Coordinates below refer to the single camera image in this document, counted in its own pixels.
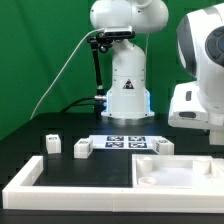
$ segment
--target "black table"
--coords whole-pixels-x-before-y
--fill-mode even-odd
[[[47,134],[59,134],[62,153],[48,155]],[[209,145],[202,130],[172,128],[167,115],[156,115],[147,125],[121,127],[95,119],[93,114],[47,113],[35,117],[0,142],[1,190],[33,155],[44,155],[44,172],[35,185],[132,187],[131,155],[147,150],[96,149],[88,160],[73,159],[73,146],[89,135],[163,136],[175,144],[176,155],[224,158],[223,146]],[[224,214],[113,213],[3,210],[0,223],[222,223]]]

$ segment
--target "green backdrop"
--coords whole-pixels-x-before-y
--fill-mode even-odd
[[[50,86],[75,46],[93,28],[89,11],[94,0],[0,0],[0,139],[30,119],[32,111]],[[150,35],[147,88],[152,110],[168,113],[177,83],[191,81],[176,52],[176,28],[191,11],[223,0],[165,0],[167,27]],[[135,44],[145,48],[145,35]],[[105,88],[111,85],[111,55],[101,55]],[[37,114],[58,112],[76,99],[95,94],[92,55],[83,43]],[[77,112],[92,112],[91,107]]]

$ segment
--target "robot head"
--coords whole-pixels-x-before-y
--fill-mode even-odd
[[[224,67],[223,19],[224,4],[219,4],[187,14],[177,28],[180,61],[197,79],[202,67],[213,71]]]
[[[98,0],[90,19],[96,29],[131,26],[135,33],[152,33],[166,26],[168,9],[161,0]]]

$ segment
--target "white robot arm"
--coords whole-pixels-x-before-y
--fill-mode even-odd
[[[168,10],[161,0],[98,0],[90,12],[96,29],[106,36],[151,33],[164,28]],[[103,120],[117,124],[138,124],[154,116],[150,94],[145,89],[145,54],[127,39],[112,47],[113,84],[107,93]]]
[[[210,144],[224,144],[224,4],[187,14],[178,29],[183,67],[197,79],[177,85],[169,124],[210,130]]]

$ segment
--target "white block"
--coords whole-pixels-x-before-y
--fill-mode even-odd
[[[208,174],[210,172],[211,160],[203,157],[193,161],[192,170],[196,174]]]
[[[61,153],[61,139],[58,135],[46,135],[46,148],[48,154]]]
[[[87,159],[93,151],[93,140],[90,138],[81,138],[74,145],[74,158]]]
[[[159,155],[174,155],[174,144],[163,137],[152,138],[152,148]]]
[[[224,145],[224,131],[210,130],[209,142],[211,145]]]
[[[153,169],[153,160],[149,156],[136,160],[137,171],[140,173],[151,172]]]

